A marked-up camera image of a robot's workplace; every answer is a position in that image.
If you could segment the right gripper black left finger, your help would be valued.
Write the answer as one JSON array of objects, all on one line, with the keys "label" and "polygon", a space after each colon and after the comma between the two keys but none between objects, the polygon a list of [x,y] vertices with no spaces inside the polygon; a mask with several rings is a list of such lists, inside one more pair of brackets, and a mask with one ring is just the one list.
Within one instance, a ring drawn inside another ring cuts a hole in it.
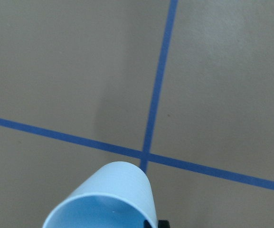
[{"label": "right gripper black left finger", "polygon": [[149,223],[147,220],[145,220],[145,221],[143,222],[143,227],[144,227],[144,228],[151,228],[151,225],[150,225],[150,223]]}]

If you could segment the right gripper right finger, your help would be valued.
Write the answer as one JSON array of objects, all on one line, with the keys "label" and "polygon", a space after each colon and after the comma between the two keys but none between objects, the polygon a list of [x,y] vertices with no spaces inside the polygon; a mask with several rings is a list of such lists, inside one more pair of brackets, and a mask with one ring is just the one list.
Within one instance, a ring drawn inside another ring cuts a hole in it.
[{"label": "right gripper right finger", "polygon": [[168,220],[159,220],[158,228],[170,228],[170,223]]}]

